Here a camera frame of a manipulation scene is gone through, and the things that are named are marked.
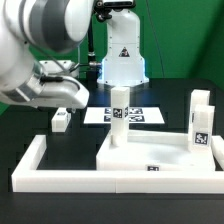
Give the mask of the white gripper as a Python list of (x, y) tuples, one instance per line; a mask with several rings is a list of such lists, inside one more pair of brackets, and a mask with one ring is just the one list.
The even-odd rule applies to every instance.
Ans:
[(68, 113), (87, 106), (89, 91), (76, 79), (69, 76), (42, 76), (28, 83), (31, 96), (26, 96), (21, 105), (33, 107), (64, 107)]

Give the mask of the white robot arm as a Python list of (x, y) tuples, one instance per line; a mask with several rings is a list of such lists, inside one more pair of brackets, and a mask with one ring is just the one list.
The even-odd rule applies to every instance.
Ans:
[(85, 108), (88, 90), (69, 70), (47, 72), (29, 48), (68, 53), (84, 40), (92, 17), (107, 24), (108, 50), (97, 82), (128, 87), (147, 83), (134, 6), (135, 0), (0, 0), (0, 102)]

